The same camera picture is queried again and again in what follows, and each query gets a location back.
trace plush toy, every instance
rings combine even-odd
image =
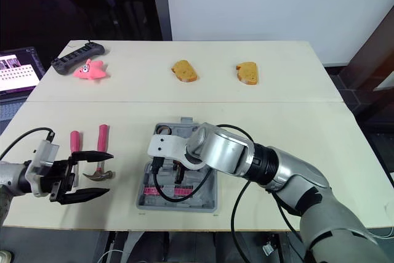
[[[107,74],[103,70],[103,61],[93,61],[87,59],[86,64],[74,71],[74,76],[83,79],[99,79],[106,77]]]

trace cable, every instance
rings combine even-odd
[[[235,129],[235,130],[243,133],[250,141],[254,142],[252,137],[246,131],[244,131],[243,129],[241,129],[238,126],[232,126],[230,124],[218,124],[217,127],[228,127],[230,129]],[[231,222],[230,222],[230,224],[231,224],[231,235],[233,237],[233,241],[234,241],[235,247],[238,250],[239,255],[241,255],[242,259],[246,263],[250,263],[250,260],[246,257],[245,253],[241,249],[241,246],[239,245],[238,240],[237,240],[237,238],[235,236],[234,219],[235,219],[235,213],[236,213],[236,209],[238,207],[238,203],[241,200],[242,196],[244,195],[245,190],[248,188],[250,183],[251,183],[251,181],[247,181],[245,186],[242,188],[241,192],[239,193],[239,195],[238,195],[238,197],[237,197],[237,199],[235,201],[235,204],[234,204],[233,212],[231,213]]]
[[[373,234],[372,232],[369,232],[369,233],[370,233],[374,238],[378,238],[378,239],[380,239],[380,240],[391,240],[391,239],[394,238],[394,235],[393,235],[393,233],[394,233],[394,227],[391,228],[391,231],[390,231],[389,234],[383,235],[383,236],[377,235],[377,234]]]
[[[104,254],[101,255],[101,257],[98,259],[97,263],[100,263],[100,261],[104,258],[105,255],[111,253],[111,252],[120,252],[120,253],[124,253],[124,251],[121,251],[120,249],[111,249],[107,252],[105,252]]]
[[[291,243],[291,240],[289,238],[289,235],[287,235],[287,239],[289,240],[289,245],[290,247],[293,249],[293,251],[296,253],[296,255],[298,256],[298,258],[301,260],[301,262],[305,262],[304,259],[302,258],[302,256],[300,255],[300,253],[297,252],[296,248],[293,246],[293,244]]]
[[[246,131],[244,131],[243,129],[239,128],[238,126],[232,126],[230,124],[218,124],[217,127],[229,127],[231,129],[236,129],[237,131],[242,132],[246,137],[249,138],[250,141],[253,142],[252,137]],[[153,162],[152,162],[153,183],[155,183],[155,188],[158,191],[158,193],[160,194],[160,196],[163,197],[165,200],[170,201],[171,203],[180,203],[182,201],[187,200],[188,198],[191,198],[201,188],[201,186],[204,185],[205,181],[207,181],[208,177],[212,173],[212,168],[210,168],[208,170],[207,174],[205,175],[204,179],[201,181],[201,183],[189,195],[184,196],[182,198],[171,198],[171,197],[167,196],[161,190],[160,185],[158,183],[158,178],[157,178],[158,169],[163,164],[162,163],[161,164],[155,164],[155,168],[153,166],[154,166],[155,162],[159,162],[159,161],[161,161],[161,160],[159,160],[159,158],[153,158]]]
[[[235,219],[235,212],[236,209],[238,207],[238,203],[241,200],[242,196],[244,195],[245,190],[248,188],[248,186],[250,185],[251,181],[247,181],[245,186],[242,188],[241,192],[239,193],[235,204],[234,204],[234,208],[233,208],[233,212],[231,213],[231,235],[233,237],[233,241],[234,244],[236,246],[236,249],[238,250],[239,254],[241,255],[242,259],[246,262],[246,263],[250,263],[249,259],[246,257],[245,253],[243,252],[243,250],[241,249],[241,246],[238,243],[238,240],[236,239],[235,236],[235,229],[234,229],[234,219]]]
[[[296,230],[295,230],[294,227],[290,224],[290,222],[289,222],[289,220],[287,219],[287,217],[284,215],[282,206],[279,204],[278,200],[276,200],[275,197],[274,197],[274,199],[275,199],[275,201],[276,201],[276,204],[278,205],[279,212],[281,213],[282,218],[283,218],[284,222],[286,223],[287,227],[289,227],[290,230],[291,230],[291,232],[295,235],[295,237],[297,237],[298,240],[301,241],[301,243],[303,243],[303,242],[302,242],[301,236],[296,232]]]
[[[182,197],[182,198],[171,198],[169,196],[167,196],[160,188],[160,185],[158,184],[158,175],[157,173],[153,173],[153,182],[155,183],[155,187],[156,190],[158,191],[158,193],[160,194],[161,197],[163,197],[165,200],[170,201],[171,203],[180,203],[181,201],[185,201],[188,198],[191,198],[200,188],[201,186],[204,185],[205,181],[207,181],[208,177],[211,175],[212,173],[212,169],[210,168],[207,172],[207,174],[205,175],[204,179],[201,181],[200,184],[198,184],[198,186],[188,195]]]
[[[30,131],[27,131],[26,133],[20,135],[19,137],[17,137],[4,151],[3,153],[0,155],[0,160],[2,160],[5,155],[11,150],[12,147],[15,146],[16,143],[18,143],[19,141],[21,141],[24,137],[37,132],[37,131],[48,131],[48,136],[46,137],[46,140],[48,140],[49,142],[52,142],[52,140],[55,137],[55,133],[53,132],[52,129],[50,129],[49,127],[37,127],[36,129],[31,129]]]
[[[235,129],[238,132],[242,132],[250,141],[254,142],[251,135],[238,126],[232,126],[231,124],[218,124],[217,127],[229,127],[230,129]]]

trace hammer head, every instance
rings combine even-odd
[[[113,177],[112,171],[102,172],[97,170],[93,175],[84,174],[85,177],[89,178],[92,181],[103,181],[107,179],[111,179]]]

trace laptop screen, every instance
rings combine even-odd
[[[35,48],[0,52],[0,98],[11,94],[28,95],[43,74],[44,69]]]

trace laptop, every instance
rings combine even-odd
[[[34,47],[0,51],[0,134],[44,74]]]

